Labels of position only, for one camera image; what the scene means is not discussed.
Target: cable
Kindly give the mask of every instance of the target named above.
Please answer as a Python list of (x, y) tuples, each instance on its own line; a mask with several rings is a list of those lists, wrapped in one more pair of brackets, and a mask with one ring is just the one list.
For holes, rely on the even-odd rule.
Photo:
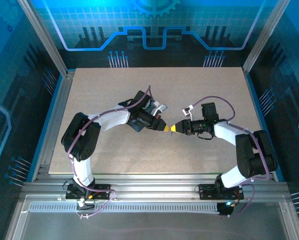
[(231, 110), (233, 111), (233, 116), (230, 117), (227, 121), (230, 121), (230, 120), (232, 120), (232, 119), (235, 118), (235, 116), (236, 116), (236, 112), (235, 112), (235, 109), (234, 109), (233, 105), (232, 105), (229, 101), (227, 101), (225, 98), (223, 98), (223, 97), (221, 97), (221, 96), (214, 96), (214, 95), (211, 95), (211, 96), (203, 97), (202, 99), (200, 99), (200, 100), (198, 100), (197, 102), (195, 102), (192, 106), (195, 107), (195, 106), (196, 106), (197, 104), (199, 104), (201, 101), (203, 101), (203, 100), (205, 100), (205, 99), (211, 99), (211, 98), (221, 99), (221, 100), (223, 100), (225, 103), (227, 103), (227, 104), (230, 106)]
[(254, 185), (253, 184), (244, 184), (244, 186), (251, 186), (253, 188), (253, 193), (251, 194), (251, 197), (249, 198), (248, 203), (238, 213), (235, 213), (234, 216), (242, 214), (243, 212), (245, 212), (245, 210), (251, 205), (251, 203), (252, 203), (252, 201), (254, 199), (254, 195), (255, 195), (255, 187), (254, 187)]
[(236, 125), (231, 124), (231, 123), (228, 123), (228, 125), (231, 126), (231, 127), (233, 127), (233, 128), (236, 128), (238, 130), (241, 130), (241, 131), (243, 131), (245, 133), (248, 133), (251, 136), (251, 138), (253, 139), (253, 141), (254, 141), (254, 143), (256, 145), (256, 149), (258, 150), (261, 162), (263, 163), (263, 167), (264, 167), (265, 172), (266, 172), (266, 177), (257, 177), (257, 176), (255, 176), (253, 178), (246, 179), (245, 181), (241, 182), (240, 185), (243, 186), (244, 184), (249, 183), (252, 179), (254, 179), (254, 180), (262, 180), (262, 181), (268, 181), (270, 179), (270, 171), (269, 171), (268, 165), (266, 164), (265, 157), (263, 155), (261, 146), (260, 146), (257, 138), (254, 136), (254, 134), (251, 131), (249, 131), (247, 129), (244, 129), (244, 128), (240, 127), (240, 126), (236, 126)]
[(202, 136), (199, 136), (199, 134), (201, 134), (201, 133), (198, 133), (198, 134), (197, 134), (197, 137), (198, 137), (199, 139), (203, 139), (203, 140), (212, 140), (212, 139), (214, 138), (214, 136), (211, 136), (210, 138), (202, 137)]
[[(130, 106), (126, 106), (126, 107), (123, 107), (123, 108), (119, 108), (120, 111), (122, 110), (126, 110), (126, 109), (130, 109), (130, 108), (133, 108), (135, 107), (136, 105), (138, 105), (144, 98), (145, 96), (147, 95), (147, 93), (150, 93), (151, 97), (152, 97), (152, 93), (151, 93), (151, 85), (148, 86), (146, 92), (144, 93), (144, 95), (140, 98), (140, 100), (138, 100), (137, 102), (135, 102), (134, 104), (130, 105)], [(109, 113), (113, 113), (113, 112), (116, 112), (117, 109), (111, 109), (111, 110), (107, 110), (107, 111), (104, 111), (102, 113), (100, 113), (99, 115), (93, 117), (91, 120), (89, 120), (83, 127), (82, 129), (78, 132), (77, 136), (75, 137), (74, 141), (72, 142), (72, 144), (70, 145), (68, 151), (67, 151), (67, 158), (71, 161), (71, 165), (72, 165), (72, 170), (73, 170), (73, 174), (74, 176), (77, 178), (77, 181), (78, 183), (83, 187), (85, 188), (86, 190), (89, 190), (89, 191), (92, 191), (92, 192), (112, 192), (112, 196), (109, 198), (109, 200), (100, 208), (98, 209), (96, 212), (90, 214), (90, 215), (79, 215), (77, 212), (77, 215), (79, 215), (81, 218), (89, 218), (89, 217), (92, 217), (96, 214), (98, 214), (101, 210), (103, 210), (109, 203), (110, 201), (114, 198), (115, 194), (116, 194), (116, 191), (114, 189), (93, 189), (93, 188), (89, 188), (88, 186), (85, 186), (81, 181), (80, 179), (78, 178), (78, 175), (75, 171), (75, 166), (74, 166), (74, 158), (70, 157), (70, 154), (72, 152), (72, 149), (73, 147), (75, 146), (75, 144), (77, 143), (77, 141), (79, 140), (80, 136), (82, 135), (82, 133), (85, 131), (85, 129), (92, 123), (94, 122), (95, 120), (97, 120), (98, 118), (104, 116), (105, 114), (109, 114)]]

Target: gear graphic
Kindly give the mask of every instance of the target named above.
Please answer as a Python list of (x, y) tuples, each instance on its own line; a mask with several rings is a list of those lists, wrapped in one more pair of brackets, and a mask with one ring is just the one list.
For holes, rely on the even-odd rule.
[(163, 17), (163, 14), (169, 14), (170, 10), (175, 10), (176, 4), (180, 4), (180, 0), (131, 0), (134, 10), (138, 10), (139, 14), (150, 15), (156, 18), (157, 15)]
[(0, 0), (0, 16), (7, 23), (12, 24), (19, 16), (17, 0)]

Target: enclosure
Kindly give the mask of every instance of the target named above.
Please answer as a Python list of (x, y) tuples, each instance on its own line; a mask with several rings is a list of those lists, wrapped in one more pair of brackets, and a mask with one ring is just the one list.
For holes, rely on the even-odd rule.
[[(169, 126), (219, 96), (231, 122), (268, 132), (278, 169), (243, 186), (229, 219), (216, 216), (227, 201), (201, 200), (196, 186), (233, 168), (235, 147), (127, 124), (102, 132), (91, 157), (115, 200), (80, 220), (65, 199), (73, 172), (61, 138), (73, 116), (149, 85)], [(0, 239), (91, 236), (299, 239), (299, 0), (0, 1)]]

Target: white cable clip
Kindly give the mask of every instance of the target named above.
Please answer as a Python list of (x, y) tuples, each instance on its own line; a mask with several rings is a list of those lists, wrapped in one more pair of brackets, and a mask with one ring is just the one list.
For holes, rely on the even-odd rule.
[(187, 117), (187, 118), (190, 118), (191, 121), (193, 121), (193, 115), (191, 113), (191, 110), (193, 110), (194, 107), (193, 105), (189, 105), (188, 107), (184, 107), (182, 109), (182, 112), (184, 113), (184, 115)]

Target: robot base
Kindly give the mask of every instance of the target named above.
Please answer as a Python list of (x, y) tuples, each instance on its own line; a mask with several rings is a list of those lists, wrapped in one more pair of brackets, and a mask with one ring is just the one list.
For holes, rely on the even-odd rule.
[(219, 191), (215, 184), (199, 184), (198, 185), (200, 200), (240, 200), (244, 199), (244, 193), (238, 186), (225, 188)]
[[(99, 189), (99, 190), (106, 190), (111, 189), (110, 184), (95, 184), (95, 180), (88, 186), (91, 189)], [(69, 184), (67, 186), (67, 192), (65, 199), (67, 200), (79, 200), (84, 198), (85, 200), (109, 200), (110, 199), (110, 192), (96, 192), (96, 191), (89, 191), (82, 186), (78, 185), (75, 181), (73, 184)]]

